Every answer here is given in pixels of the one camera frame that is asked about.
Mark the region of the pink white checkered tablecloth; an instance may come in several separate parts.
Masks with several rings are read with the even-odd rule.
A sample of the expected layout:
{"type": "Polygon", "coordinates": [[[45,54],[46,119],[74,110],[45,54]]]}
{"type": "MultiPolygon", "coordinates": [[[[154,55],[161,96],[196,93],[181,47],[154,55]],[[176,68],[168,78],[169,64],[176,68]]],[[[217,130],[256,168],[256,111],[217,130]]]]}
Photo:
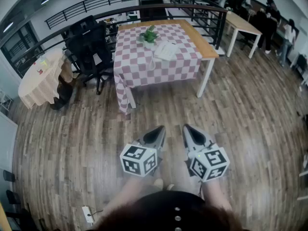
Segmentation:
{"type": "Polygon", "coordinates": [[[116,36],[114,80],[119,110],[127,113],[130,101],[126,90],[137,86],[196,78],[202,55],[180,24],[156,25],[158,33],[152,49],[137,41],[145,26],[119,30],[116,36]],[[169,41],[178,45],[170,61],[157,59],[157,46],[169,41]]]}

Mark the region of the dark round table base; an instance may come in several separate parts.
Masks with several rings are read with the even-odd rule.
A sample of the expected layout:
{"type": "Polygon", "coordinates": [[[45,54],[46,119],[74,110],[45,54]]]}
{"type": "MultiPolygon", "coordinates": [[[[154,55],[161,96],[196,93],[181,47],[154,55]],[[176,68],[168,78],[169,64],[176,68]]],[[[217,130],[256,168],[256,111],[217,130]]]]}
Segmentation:
{"type": "Polygon", "coordinates": [[[60,110],[62,107],[68,104],[73,92],[73,87],[68,84],[61,77],[61,75],[59,75],[58,80],[59,84],[57,87],[57,93],[59,94],[59,97],[53,98],[54,103],[50,104],[52,110],[60,110]]]}

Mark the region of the person's left forearm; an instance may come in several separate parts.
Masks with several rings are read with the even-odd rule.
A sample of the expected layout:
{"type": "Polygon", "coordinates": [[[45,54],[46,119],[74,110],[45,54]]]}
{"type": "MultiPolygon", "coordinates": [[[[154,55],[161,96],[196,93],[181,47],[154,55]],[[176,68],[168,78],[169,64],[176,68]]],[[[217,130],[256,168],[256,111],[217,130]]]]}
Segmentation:
{"type": "Polygon", "coordinates": [[[146,183],[145,178],[130,177],[122,190],[104,207],[103,216],[108,216],[115,209],[135,201],[146,183]]]}

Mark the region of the wooden table white legs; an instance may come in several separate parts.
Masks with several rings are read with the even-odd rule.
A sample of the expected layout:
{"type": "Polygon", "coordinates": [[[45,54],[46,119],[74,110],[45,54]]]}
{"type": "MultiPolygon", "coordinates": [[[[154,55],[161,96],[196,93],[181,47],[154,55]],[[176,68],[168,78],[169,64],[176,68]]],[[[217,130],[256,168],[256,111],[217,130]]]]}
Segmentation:
{"type": "MultiPolygon", "coordinates": [[[[207,81],[209,79],[212,67],[214,65],[214,61],[218,58],[218,54],[216,51],[213,49],[213,47],[201,36],[201,34],[186,20],[158,20],[158,21],[149,21],[149,22],[142,22],[142,23],[135,23],[135,24],[130,24],[130,25],[124,25],[120,26],[118,28],[119,30],[122,29],[131,29],[134,27],[139,27],[139,26],[145,26],[146,28],[149,28],[150,26],[154,25],[171,25],[171,24],[180,24],[181,27],[184,29],[184,31],[187,33],[187,35],[190,37],[190,39],[193,41],[197,49],[202,55],[201,63],[202,61],[206,61],[206,67],[205,67],[205,75],[203,77],[203,80],[200,84],[199,90],[197,92],[197,97],[200,98],[205,90],[207,81]]],[[[126,90],[128,99],[130,101],[130,104],[128,105],[131,106],[132,108],[136,107],[132,92],[132,88],[128,88],[126,90]]]]}
{"type": "Polygon", "coordinates": [[[231,28],[234,29],[229,48],[227,50],[227,54],[226,54],[227,57],[230,57],[231,55],[238,32],[245,32],[248,34],[256,35],[256,39],[254,41],[253,47],[248,56],[249,59],[251,59],[257,48],[257,45],[258,45],[258,42],[260,40],[262,33],[257,28],[255,28],[252,24],[250,24],[248,21],[244,20],[243,18],[241,18],[240,16],[238,16],[237,14],[233,12],[227,12],[226,22],[228,24],[227,35],[230,33],[231,28]]]}

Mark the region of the white power strip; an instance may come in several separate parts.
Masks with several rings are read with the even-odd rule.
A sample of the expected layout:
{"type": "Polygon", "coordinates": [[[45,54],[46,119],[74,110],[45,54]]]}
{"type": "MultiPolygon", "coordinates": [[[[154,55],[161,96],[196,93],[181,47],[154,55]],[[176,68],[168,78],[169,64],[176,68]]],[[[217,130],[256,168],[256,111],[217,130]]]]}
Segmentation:
{"type": "Polygon", "coordinates": [[[93,215],[91,213],[91,210],[88,206],[83,206],[82,207],[82,211],[84,213],[85,219],[87,221],[87,223],[93,224],[94,223],[94,218],[93,215]]]}

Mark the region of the person's grey trousers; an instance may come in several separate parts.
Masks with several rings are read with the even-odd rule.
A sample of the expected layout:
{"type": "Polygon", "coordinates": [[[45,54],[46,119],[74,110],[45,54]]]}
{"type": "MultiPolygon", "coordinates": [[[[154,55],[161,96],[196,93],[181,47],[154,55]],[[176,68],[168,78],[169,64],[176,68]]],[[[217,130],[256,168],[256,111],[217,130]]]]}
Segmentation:
{"type": "MultiPolygon", "coordinates": [[[[162,191],[167,191],[167,186],[164,186],[162,191]]],[[[197,192],[191,191],[190,189],[186,189],[178,185],[175,185],[171,191],[187,192],[187,193],[192,193],[194,195],[198,195],[197,192]]],[[[147,196],[149,194],[157,193],[157,192],[159,192],[159,190],[156,187],[154,187],[152,184],[152,185],[148,185],[143,188],[143,190],[141,191],[141,196],[147,196]]]]}

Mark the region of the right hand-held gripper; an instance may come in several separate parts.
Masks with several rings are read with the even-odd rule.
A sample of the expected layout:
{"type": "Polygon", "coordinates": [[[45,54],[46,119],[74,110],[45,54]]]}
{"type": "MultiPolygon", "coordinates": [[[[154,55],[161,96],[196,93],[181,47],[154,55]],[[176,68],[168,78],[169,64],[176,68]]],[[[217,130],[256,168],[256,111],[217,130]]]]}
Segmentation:
{"type": "Polygon", "coordinates": [[[202,182],[207,182],[225,174],[230,160],[223,147],[213,145],[214,140],[208,133],[199,127],[185,124],[183,137],[185,147],[189,151],[188,169],[193,176],[197,176],[202,182]]]}

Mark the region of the person's black buttoned top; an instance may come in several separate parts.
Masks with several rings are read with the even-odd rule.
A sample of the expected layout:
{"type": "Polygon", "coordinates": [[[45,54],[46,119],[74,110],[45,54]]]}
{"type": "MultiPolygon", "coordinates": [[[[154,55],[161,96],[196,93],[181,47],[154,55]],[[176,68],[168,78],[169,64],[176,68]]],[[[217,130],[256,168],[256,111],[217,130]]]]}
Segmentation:
{"type": "Polygon", "coordinates": [[[205,220],[202,198],[182,191],[159,191],[134,204],[132,227],[135,231],[189,231],[205,220]]]}

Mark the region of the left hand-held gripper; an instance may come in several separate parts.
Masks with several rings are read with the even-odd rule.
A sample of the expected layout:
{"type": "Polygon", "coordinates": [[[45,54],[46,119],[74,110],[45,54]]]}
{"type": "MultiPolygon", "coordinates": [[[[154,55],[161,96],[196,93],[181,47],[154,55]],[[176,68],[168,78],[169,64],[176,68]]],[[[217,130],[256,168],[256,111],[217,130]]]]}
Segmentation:
{"type": "Polygon", "coordinates": [[[123,171],[139,177],[153,176],[162,161],[159,155],[165,137],[166,128],[161,125],[147,130],[137,140],[126,144],[120,154],[123,171]]]}

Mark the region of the black office chair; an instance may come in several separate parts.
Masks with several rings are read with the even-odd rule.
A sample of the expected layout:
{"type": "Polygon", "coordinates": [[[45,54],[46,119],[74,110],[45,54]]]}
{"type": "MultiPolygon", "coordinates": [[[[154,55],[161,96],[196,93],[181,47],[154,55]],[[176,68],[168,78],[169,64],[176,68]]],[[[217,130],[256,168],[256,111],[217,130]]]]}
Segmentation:
{"type": "Polygon", "coordinates": [[[91,27],[93,27],[96,24],[97,21],[94,19],[94,16],[90,15],[72,24],[69,28],[69,31],[70,34],[74,36],[79,33],[88,31],[91,27]]]}
{"type": "Polygon", "coordinates": [[[101,94],[104,85],[103,76],[113,76],[112,53],[106,42],[106,23],[101,21],[86,30],[82,30],[66,41],[66,47],[77,58],[83,85],[96,79],[96,94],[101,94]]]}

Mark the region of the black balcony railing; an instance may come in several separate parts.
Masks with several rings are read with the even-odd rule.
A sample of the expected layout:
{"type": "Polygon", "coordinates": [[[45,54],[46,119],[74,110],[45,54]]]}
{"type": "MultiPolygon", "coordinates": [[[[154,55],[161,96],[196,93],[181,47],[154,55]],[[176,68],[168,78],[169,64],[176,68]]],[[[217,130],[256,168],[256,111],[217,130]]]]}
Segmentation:
{"type": "Polygon", "coordinates": [[[110,6],[115,3],[126,1],[132,0],[83,0],[49,17],[45,20],[45,23],[49,29],[52,29],[53,27],[66,22],[80,14],[87,13],[103,6],[110,6]]]}

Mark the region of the white folded cloth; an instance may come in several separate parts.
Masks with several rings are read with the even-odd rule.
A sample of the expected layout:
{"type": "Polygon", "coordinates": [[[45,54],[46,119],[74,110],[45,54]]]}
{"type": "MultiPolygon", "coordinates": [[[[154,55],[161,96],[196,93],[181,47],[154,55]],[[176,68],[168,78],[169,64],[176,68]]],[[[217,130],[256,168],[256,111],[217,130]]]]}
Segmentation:
{"type": "Polygon", "coordinates": [[[154,52],[154,57],[157,59],[170,61],[177,50],[178,50],[177,44],[169,41],[163,41],[157,46],[154,52]]]}

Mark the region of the small black floor stand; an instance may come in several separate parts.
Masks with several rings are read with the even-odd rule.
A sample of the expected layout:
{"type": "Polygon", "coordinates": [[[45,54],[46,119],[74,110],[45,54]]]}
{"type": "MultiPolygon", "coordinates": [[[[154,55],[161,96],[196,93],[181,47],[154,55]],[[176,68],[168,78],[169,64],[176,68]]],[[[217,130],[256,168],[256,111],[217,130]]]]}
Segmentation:
{"type": "Polygon", "coordinates": [[[9,204],[11,205],[19,205],[21,203],[19,195],[15,192],[6,190],[6,196],[8,198],[9,204]]]}
{"type": "Polygon", "coordinates": [[[15,175],[7,170],[4,170],[3,179],[8,182],[15,182],[15,175]]]}

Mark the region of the green potted plant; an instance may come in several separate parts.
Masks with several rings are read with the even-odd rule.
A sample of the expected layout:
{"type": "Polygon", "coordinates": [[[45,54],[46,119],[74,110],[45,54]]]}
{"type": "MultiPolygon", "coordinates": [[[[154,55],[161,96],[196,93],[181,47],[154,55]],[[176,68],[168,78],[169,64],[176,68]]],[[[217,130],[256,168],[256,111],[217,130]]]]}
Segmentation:
{"type": "Polygon", "coordinates": [[[140,33],[137,41],[141,42],[146,49],[152,49],[156,39],[158,38],[158,33],[154,32],[155,26],[152,25],[145,30],[145,32],[140,33]]]}

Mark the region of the black railing wooden handrail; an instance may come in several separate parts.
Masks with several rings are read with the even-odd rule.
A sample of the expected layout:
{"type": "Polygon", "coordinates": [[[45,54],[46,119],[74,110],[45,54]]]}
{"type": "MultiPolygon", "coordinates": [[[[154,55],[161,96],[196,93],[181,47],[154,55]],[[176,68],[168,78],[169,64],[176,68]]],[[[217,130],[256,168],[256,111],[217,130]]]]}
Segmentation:
{"type": "MultiPolygon", "coordinates": [[[[93,16],[94,20],[105,19],[108,16],[114,17],[121,13],[128,12],[139,12],[140,18],[136,19],[119,19],[115,23],[110,23],[108,26],[120,26],[125,23],[135,23],[137,21],[147,22],[147,21],[158,21],[158,20],[166,20],[166,19],[177,19],[177,18],[189,18],[192,21],[195,21],[197,25],[195,28],[202,28],[208,31],[202,36],[211,38],[212,41],[210,44],[215,46],[215,49],[218,50],[220,47],[223,29],[226,23],[227,11],[218,6],[210,6],[209,3],[200,3],[193,2],[192,4],[186,3],[166,3],[166,4],[148,4],[148,5],[139,5],[139,6],[131,6],[121,9],[112,10],[105,13],[100,13],[93,16]],[[180,9],[180,10],[188,10],[187,15],[158,15],[156,13],[159,9],[180,9]]],[[[36,57],[42,55],[46,51],[51,48],[66,42],[69,38],[72,37],[72,34],[69,33],[71,25],[67,25],[64,28],[50,34],[43,40],[37,42],[33,47],[28,49],[25,53],[23,53],[15,62],[19,62],[21,59],[26,58],[24,63],[20,63],[17,65],[17,73],[19,77],[24,77],[27,70],[36,60],[36,57]]]]}

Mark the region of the round table beige cloth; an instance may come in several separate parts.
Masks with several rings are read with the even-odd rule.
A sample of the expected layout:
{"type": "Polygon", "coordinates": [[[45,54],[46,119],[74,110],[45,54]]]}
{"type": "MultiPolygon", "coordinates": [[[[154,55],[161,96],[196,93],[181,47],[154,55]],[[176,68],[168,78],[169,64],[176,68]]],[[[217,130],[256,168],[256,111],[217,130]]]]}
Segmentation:
{"type": "Polygon", "coordinates": [[[45,102],[53,104],[53,98],[59,97],[57,87],[58,77],[70,83],[73,80],[72,63],[61,48],[54,48],[40,56],[28,69],[21,80],[18,95],[28,108],[42,105],[45,102]],[[39,75],[37,69],[43,69],[39,75]]]}

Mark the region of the person's right forearm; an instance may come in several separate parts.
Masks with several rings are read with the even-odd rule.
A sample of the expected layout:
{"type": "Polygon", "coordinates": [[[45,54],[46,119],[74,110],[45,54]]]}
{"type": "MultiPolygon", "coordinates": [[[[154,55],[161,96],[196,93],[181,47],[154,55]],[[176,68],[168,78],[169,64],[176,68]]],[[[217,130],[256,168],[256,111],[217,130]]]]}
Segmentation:
{"type": "Polygon", "coordinates": [[[204,198],[214,207],[232,211],[232,207],[223,194],[219,180],[210,180],[201,184],[204,198]]]}

